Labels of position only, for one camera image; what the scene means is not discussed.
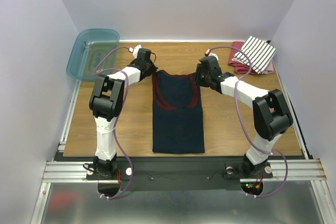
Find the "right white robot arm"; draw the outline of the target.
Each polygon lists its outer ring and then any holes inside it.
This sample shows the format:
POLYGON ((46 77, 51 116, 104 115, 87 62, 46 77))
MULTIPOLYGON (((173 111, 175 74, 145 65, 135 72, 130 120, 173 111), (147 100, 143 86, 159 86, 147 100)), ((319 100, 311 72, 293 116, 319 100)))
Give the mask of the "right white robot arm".
POLYGON ((292 126, 293 119, 282 91, 268 91, 241 81, 233 74, 223 73, 215 56, 205 56, 196 67, 195 84, 211 88, 235 99, 236 111, 243 132, 251 147, 243 156, 241 170, 244 175, 258 174, 268 157, 276 152, 275 143, 292 126), (239 110, 239 101, 253 111, 256 136, 252 140, 245 129, 239 110))

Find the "navy blue tank top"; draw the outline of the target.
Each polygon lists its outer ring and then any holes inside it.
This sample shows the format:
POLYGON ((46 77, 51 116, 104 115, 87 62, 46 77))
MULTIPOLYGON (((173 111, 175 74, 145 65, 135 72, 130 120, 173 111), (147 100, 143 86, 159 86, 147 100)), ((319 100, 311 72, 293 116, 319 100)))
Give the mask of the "navy blue tank top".
POLYGON ((205 152, 203 108, 194 73, 152 77, 154 153, 202 154, 205 152))

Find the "striped white tank top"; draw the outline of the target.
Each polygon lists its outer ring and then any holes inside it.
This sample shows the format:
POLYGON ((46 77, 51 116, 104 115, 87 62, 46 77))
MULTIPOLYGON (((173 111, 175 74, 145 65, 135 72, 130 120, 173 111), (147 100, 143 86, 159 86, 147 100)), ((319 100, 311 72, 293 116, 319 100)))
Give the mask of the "striped white tank top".
POLYGON ((233 62, 239 62, 248 68, 251 64, 254 72, 266 74, 276 48, 259 38, 249 36, 241 46, 240 51, 234 54, 233 62))

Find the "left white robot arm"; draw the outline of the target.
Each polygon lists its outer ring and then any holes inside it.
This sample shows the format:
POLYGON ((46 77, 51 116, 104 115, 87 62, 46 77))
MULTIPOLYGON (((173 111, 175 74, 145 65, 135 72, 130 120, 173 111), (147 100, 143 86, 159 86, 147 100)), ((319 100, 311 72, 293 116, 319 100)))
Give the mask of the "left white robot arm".
POLYGON ((100 62, 94 69, 96 81, 89 101, 97 129, 97 148, 92 165, 85 168, 90 174, 99 174, 110 179, 120 173, 117 171, 117 152, 115 149, 116 124, 122 111, 129 86, 151 76, 157 70, 151 50, 141 45, 127 49, 134 59, 123 69, 102 69, 100 62))

